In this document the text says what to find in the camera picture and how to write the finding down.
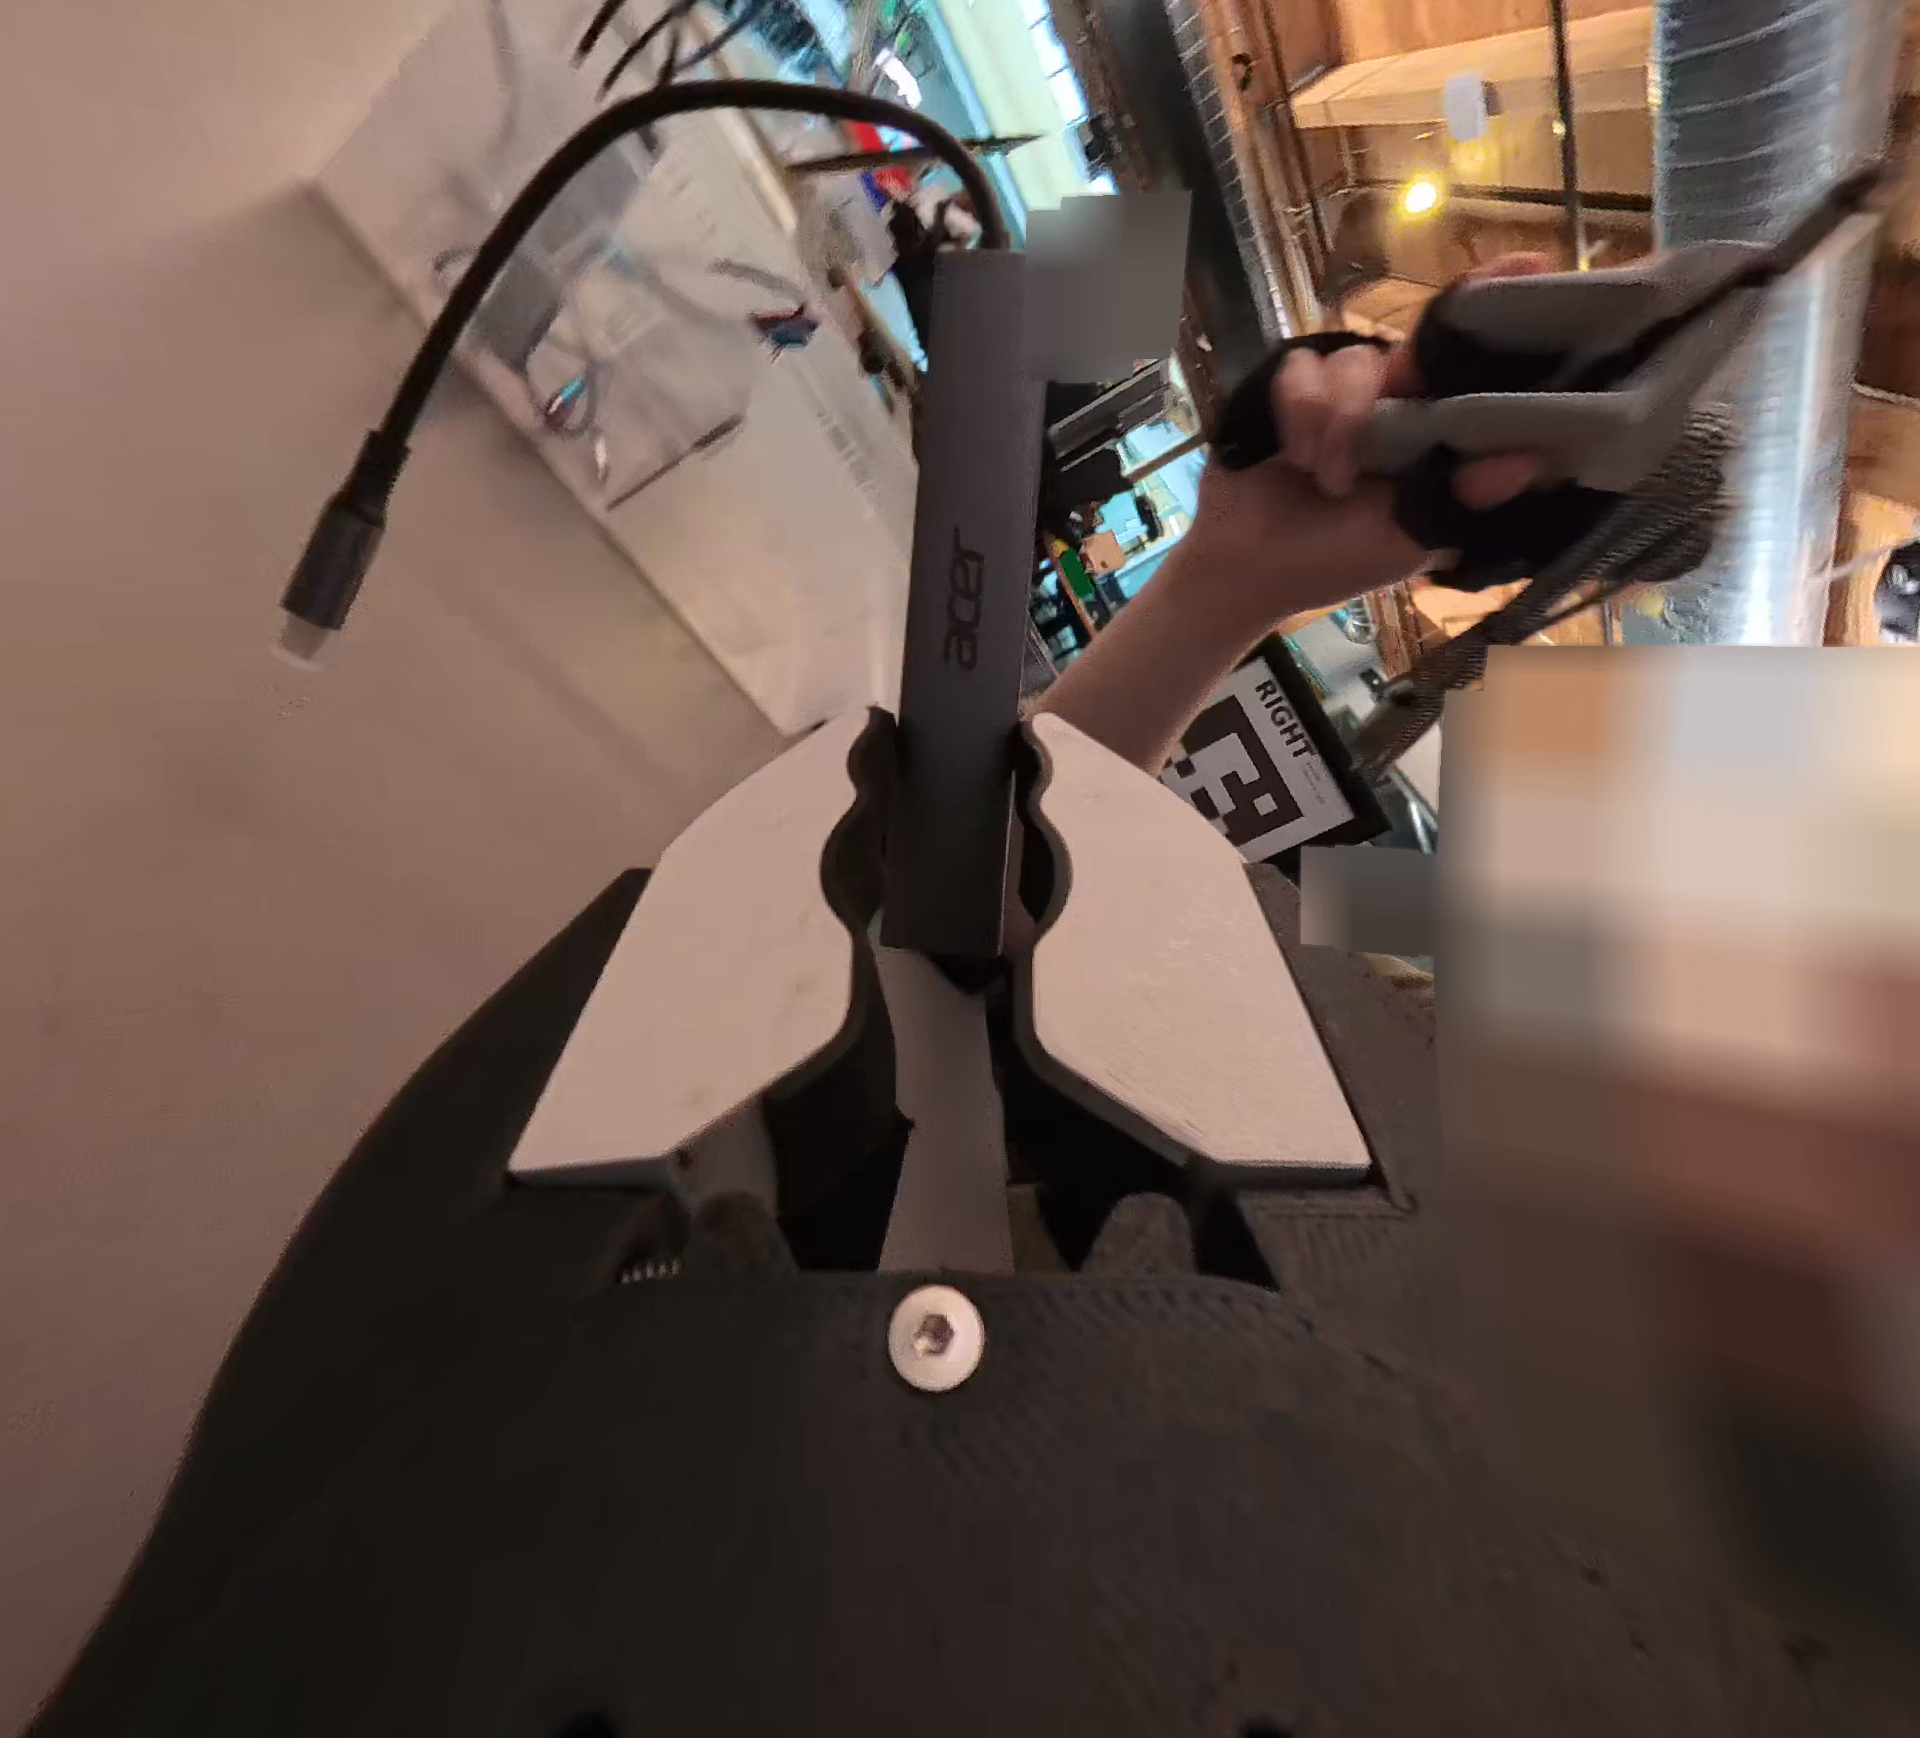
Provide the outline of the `large silver air duct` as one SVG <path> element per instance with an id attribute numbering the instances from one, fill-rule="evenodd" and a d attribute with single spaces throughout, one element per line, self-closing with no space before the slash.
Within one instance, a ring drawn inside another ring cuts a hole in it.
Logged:
<path id="1" fill-rule="evenodd" d="M 1653 0 L 1653 243 L 1780 238 L 1886 145 L 1909 0 Z M 1702 574 L 1633 645 L 1812 646 L 1866 348 L 1870 223 L 1776 285 L 1723 376 L 1747 445 Z"/>

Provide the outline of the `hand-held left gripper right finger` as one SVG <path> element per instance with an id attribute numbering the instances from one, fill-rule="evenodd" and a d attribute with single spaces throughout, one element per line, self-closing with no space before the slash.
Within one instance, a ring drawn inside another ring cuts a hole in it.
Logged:
<path id="1" fill-rule="evenodd" d="M 1184 1179 L 1365 1187 L 1374 1154 L 1233 843 L 1156 776 L 1029 720 L 1054 902 L 1016 1039 L 1081 1114 Z"/>

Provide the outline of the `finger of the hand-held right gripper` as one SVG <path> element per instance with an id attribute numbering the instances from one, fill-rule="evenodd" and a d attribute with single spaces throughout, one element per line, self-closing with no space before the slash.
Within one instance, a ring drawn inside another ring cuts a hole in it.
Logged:
<path id="1" fill-rule="evenodd" d="M 1633 264 L 1637 341 L 1652 341 L 1625 376 L 1637 409 L 1625 436 L 1625 493 L 1642 493 L 1706 409 L 1723 395 L 1723 371 L 1747 358 L 1780 264 Z"/>
<path id="2" fill-rule="evenodd" d="M 1480 395 L 1594 395 L 1764 302 L 1848 228 L 1880 214 L 1886 173 L 1839 178 L 1780 238 L 1706 238 L 1611 273 L 1540 273 L 1475 288 Z"/>

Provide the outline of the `person's right forearm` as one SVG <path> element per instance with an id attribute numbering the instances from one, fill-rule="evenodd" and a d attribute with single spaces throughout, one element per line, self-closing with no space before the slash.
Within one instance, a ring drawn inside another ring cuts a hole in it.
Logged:
<path id="1" fill-rule="evenodd" d="M 1156 776 L 1209 696 L 1287 626 L 1432 574 L 1393 525 L 1385 484 L 1330 496 L 1281 464 L 1209 479 L 1188 534 L 1045 685 L 1030 720 L 1067 720 Z"/>

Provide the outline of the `narrow silver round duct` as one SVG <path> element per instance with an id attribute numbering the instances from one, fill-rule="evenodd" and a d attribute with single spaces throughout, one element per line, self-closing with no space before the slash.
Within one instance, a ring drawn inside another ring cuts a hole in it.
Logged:
<path id="1" fill-rule="evenodd" d="M 1287 223 L 1263 184 L 1244 91 L 1233 84 L 1233 11 L 1227 0 L 1156 0 L 1156 9 L 1199 102 L 1199 127 L 1224 184 L 1227 234 L 1254 285 L 1257 329 L 1293 334 L 1296 324 L 1293 324 Z"/>

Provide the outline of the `clear plastic box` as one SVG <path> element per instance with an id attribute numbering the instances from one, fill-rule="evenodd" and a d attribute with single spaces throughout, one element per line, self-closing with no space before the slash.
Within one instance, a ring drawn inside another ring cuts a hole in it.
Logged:
<path id="1" fill-rule="evenodd" d="M 468 324 L 597 509 L 723 451 L 750 426 L 760 352 L 750 288 L 657 189 L 660 145 L 617 141 L 526 234 Z"/>

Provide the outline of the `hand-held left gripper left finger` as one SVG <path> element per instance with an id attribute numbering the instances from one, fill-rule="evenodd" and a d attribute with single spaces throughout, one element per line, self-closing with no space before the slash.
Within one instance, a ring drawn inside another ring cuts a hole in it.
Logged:
<path id="1" fill-rule="evenodd" d="M 859 931 L 834 907 L 834 833 L 888 711 L 847 711 L 709 801 L 657 862 L 539 1094 L 526 1187 L 672 1179 L 782 1080 L 826 1065 L 859 1012 Z"/>

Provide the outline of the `person's right hand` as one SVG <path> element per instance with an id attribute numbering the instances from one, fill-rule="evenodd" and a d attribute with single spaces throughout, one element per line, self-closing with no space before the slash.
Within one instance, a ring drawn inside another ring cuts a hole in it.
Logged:
<path id="1" fill-rule="evenodd" d="M 1408 348 L 1293 352 L 1273 376 L 1281 451 L 1202 464 L 1184 559 L 1257 626 L 1449 574 L 1396 527 L 1393 479 L 1363 472 L 1385 395 L 1416 395 Z"/>

